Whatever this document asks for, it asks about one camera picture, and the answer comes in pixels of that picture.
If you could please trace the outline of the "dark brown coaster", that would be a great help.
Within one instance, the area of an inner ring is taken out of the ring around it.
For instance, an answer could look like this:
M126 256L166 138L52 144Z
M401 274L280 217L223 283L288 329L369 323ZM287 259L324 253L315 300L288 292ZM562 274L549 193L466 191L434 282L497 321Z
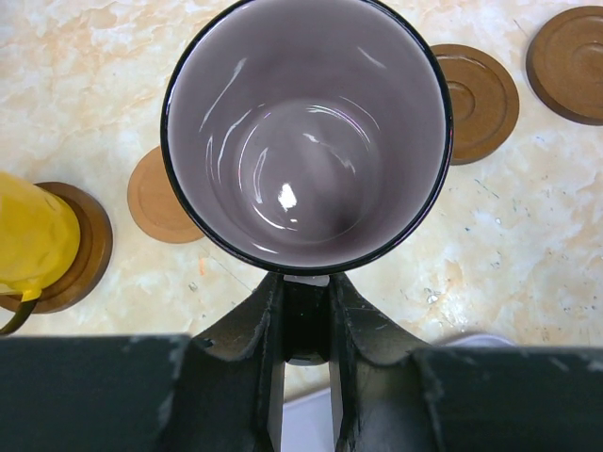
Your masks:
M552 111L602 124L602 7L568 9L548 20L526 56L530 85Z
M69 270L42 290L34 308L36 314L67 309L82 300L103 277L113 246L110 220L103 206L82 189L60 182L33 184L65 201L74 211L80 226L80 246ZM1 307L17 310L17 296L3 296Z
M451 163L466 165L495 152L513 132L519 96L508 71L492 56L461 44L432 47L445 75L454 119Z

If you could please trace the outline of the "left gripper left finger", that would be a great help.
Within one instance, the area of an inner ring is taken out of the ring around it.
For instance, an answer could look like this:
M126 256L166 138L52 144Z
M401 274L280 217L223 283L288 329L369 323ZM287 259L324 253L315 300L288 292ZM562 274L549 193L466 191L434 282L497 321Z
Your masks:
M162 451L281 447L284 280L269 273L234 310L188 343Z

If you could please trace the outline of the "purple glass mug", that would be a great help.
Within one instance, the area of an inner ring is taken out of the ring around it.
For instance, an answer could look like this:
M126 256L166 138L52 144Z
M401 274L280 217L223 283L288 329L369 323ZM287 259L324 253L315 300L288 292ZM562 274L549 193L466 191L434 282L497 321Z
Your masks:
M160 143L188 216L289 277L371 263L444 184L453 118L427 42L380 1L239 1L176 64Z

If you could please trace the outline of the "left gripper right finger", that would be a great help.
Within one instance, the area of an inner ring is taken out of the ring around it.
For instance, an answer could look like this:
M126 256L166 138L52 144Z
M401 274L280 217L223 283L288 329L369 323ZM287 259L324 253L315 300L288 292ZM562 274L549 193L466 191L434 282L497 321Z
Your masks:
M343 273L331 276L330 385L337 451L441 451L442 381L428 345L368 302Z

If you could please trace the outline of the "yellow glass mug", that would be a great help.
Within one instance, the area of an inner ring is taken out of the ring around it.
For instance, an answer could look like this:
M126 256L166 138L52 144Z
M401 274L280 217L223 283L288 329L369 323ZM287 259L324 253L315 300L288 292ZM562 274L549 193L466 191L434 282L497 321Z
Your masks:
M72 266L80 226L60 197L9 173L1 173L1 294L17 296L3 335L17 331L32 314L42 290Z

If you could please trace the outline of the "light brown coaster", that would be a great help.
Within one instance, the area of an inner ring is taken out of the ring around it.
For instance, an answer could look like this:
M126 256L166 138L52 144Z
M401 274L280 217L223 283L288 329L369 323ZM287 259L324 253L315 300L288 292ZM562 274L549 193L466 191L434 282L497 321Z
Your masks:
M159 146L145 154L133 170L127 203L132 219L153 239L185 244L204 237L171 188Z

